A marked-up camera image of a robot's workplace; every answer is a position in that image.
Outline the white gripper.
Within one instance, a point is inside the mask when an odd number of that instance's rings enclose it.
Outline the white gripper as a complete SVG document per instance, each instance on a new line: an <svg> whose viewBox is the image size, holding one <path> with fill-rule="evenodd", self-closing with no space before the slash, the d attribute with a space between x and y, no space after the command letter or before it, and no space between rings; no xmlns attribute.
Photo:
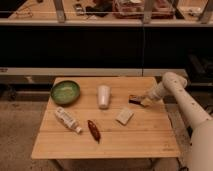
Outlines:
<svg viewBox="0 0 213 171"><path fill-rule="evenodd" d="M148 97L142 97L140 104L143 107L148 107L153 104L153 101L159 101L160 99L164 98L167 95L167 90L163 86L163 83L160 82L159 84L153 86L149 92Z"/></svg>

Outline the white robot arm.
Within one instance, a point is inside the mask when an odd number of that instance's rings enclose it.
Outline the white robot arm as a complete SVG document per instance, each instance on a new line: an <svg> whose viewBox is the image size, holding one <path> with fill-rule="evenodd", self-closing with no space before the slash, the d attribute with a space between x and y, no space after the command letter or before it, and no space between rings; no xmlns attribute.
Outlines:
<svg viewBox="0 0 213 171"><path fill-rule="evenodd" d="M213 171L213 117L185 90L187 80L173 72L166 72L160 83L142 96L144 107L171 94L185 115L193 132L186 167L188 171Z"/></svg>

